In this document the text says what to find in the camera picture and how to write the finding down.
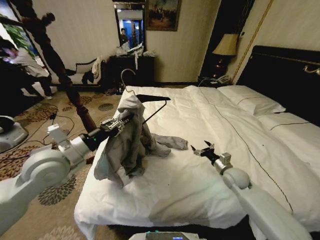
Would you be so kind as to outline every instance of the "black pants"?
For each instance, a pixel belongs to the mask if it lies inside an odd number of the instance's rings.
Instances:
[[[30,94],[36,94],[37,96],[41,97],[41,94],[34,89],[34,87],[32,86],[32,84],[34,84],[35,82],[39,82],[44,94],[47,97],[52,96],[52,92],[51,92],[51,88],[50,88],[50,83],[51,83],[51,76],[40,76],[40,77],[35,77],[32,75],[28,75],[26,83],[24,84],[23,88],[25,88],[25,90],[28,91],[28,93]]]

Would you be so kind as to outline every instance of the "floral carpet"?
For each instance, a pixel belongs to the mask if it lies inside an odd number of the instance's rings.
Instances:
[[[112,118],[121,96],[106,96],[102,93],[81,92],[81,100],[88,108],[96,125]],[[57,148],[47,134],[48,126],[59,124],[69,139],[86,133],[76,108],[68,100],[65,92],[57,92],[52,100],[43,100],[15,117],[28,131],[29,135],[17,148],[0,154],[0,180],[13,178],[20,173],[21,167],[34,149],[44,145]],[[85,239],[74,221],[74,209],[91,165],[80,171],[60,186],[46,188],[30,203],[27,213],[13,225],[1,240],[83,240]],[[97,239],[118,239],[116,234],[98,230]]]

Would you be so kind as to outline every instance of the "painting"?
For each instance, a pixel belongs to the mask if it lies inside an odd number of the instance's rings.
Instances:
[[[177,31],[181,0],[148,0],[146,29]]]

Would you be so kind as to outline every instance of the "white shirt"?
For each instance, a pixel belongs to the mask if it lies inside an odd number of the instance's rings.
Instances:
[[[24,48],[18,49],[18,56],[16,58],[11,59],[10,62],[13,64],[21,64],[25,67],[27,72],[34,77],[48,77],[49,73],[43,69],[37,62],[34,60],[27,50]]]

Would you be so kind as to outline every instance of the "lamp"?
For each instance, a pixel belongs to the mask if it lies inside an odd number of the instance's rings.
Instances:
[[[215,55],[220,55],[220,60],[215,65],[214,78],[219,78],[224,75],[231,56],[237,55],[237,40],[238,34],[225,34],[219,45],[212,52]]]

